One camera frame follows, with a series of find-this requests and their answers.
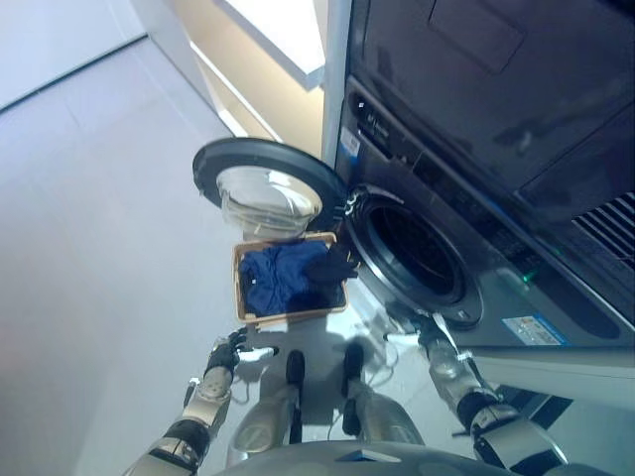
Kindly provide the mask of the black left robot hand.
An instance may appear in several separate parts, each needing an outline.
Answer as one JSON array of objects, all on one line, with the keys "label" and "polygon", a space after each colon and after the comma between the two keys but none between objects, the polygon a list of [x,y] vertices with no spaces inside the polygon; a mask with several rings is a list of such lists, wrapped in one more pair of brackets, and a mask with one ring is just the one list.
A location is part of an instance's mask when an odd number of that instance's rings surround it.
[{"label": "black left robot hand", "polygon": [[216,368],[225,369],[234,375],[240,363],[256,363],[277,356],[277,346],[249,347],[247,345],[248,328],[234,330],[226,337],[218,338],[209,353],[203,376]]}]

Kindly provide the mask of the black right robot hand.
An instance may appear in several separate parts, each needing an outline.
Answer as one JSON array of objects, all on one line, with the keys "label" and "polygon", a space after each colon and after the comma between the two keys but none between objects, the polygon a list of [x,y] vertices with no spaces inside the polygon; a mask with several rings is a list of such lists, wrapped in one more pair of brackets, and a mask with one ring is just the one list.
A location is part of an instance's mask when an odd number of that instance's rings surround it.
[{"label": "black right robot hand", "polygon": [[402,312],[389,314],[389,317],[397,326],[397,330],[384,334],[383,338],[386,342],[427,348],[433,342],[448,341],[445,333],[429,315]]}]

